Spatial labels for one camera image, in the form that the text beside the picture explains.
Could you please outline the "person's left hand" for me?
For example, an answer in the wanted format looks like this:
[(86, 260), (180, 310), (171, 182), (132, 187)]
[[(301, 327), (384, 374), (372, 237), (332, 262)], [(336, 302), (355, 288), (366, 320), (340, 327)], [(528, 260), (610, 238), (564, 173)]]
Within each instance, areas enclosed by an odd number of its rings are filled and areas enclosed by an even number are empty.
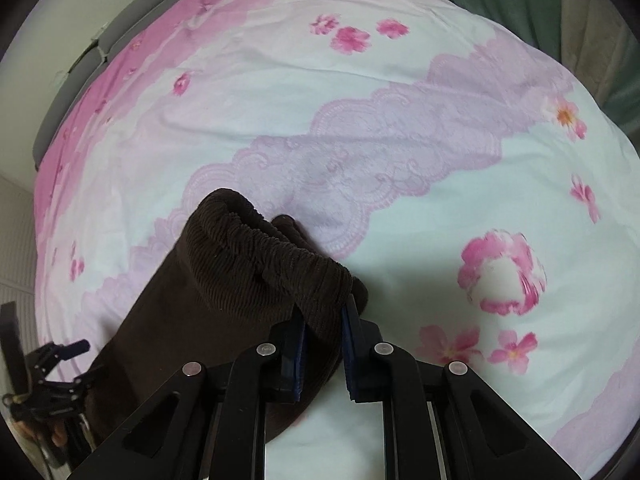
[[(34, 426), (29, 422), (25, 422), (24, 420), (20, 420), (19, 422), (14, 420), (12, 424), (15, 430), (22, 437), (28, 440), (35, 441), (42, 433), (42, 428), (40, 426)], [(51, 441), (53, 442), (53, 444), (58, 448), (64, 448), (67, 443), (67, 434), (62, 419), (49, 422), (49, 428), (51, 431)]]

